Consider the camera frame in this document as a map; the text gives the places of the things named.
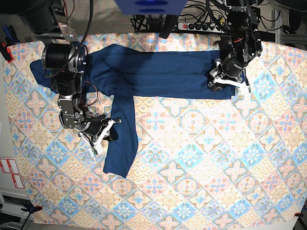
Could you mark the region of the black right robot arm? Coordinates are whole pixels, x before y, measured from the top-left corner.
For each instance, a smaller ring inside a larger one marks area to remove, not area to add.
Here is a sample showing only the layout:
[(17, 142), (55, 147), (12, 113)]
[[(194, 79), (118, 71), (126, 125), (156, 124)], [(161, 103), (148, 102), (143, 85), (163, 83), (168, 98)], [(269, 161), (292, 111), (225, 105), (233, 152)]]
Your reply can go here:
[(118, 138), (112, 126), (121, 120), (106, 115), (93, 116), (81, 102), (87, 49), (84, 40), (79, 41), (69, 25), (64, 3), (60, 0), (25, 0), (16, 14), (34, 38), (45, 45), (42, 66), (51, 88), (59, 94), (60, 123), (65, 129), (78, 130), (92, 156), (101, 155), (104, 152), (102, 140)]

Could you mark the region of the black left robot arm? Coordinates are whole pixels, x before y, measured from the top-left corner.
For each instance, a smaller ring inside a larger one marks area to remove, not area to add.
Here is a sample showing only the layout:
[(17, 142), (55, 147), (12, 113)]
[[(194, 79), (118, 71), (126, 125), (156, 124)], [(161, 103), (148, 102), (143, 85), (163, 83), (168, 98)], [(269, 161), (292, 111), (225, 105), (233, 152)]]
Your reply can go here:
[[(210, 3), (225, 11), (227, 19), (221, 25), (211, 9)], [(261, 15), (255, 6), (257, 0), (207, 0), (206, 9), (210, 19), (231, 37), (232, 49), (228, 56), (215, 60), (215, 68), (208, 74), (208, 87), (213, 92), (235, 86), (241, 94), (251, 93), (250, 83), (246, 76), (246, 67), (262, 52), (261, 37), (258, 31)]]

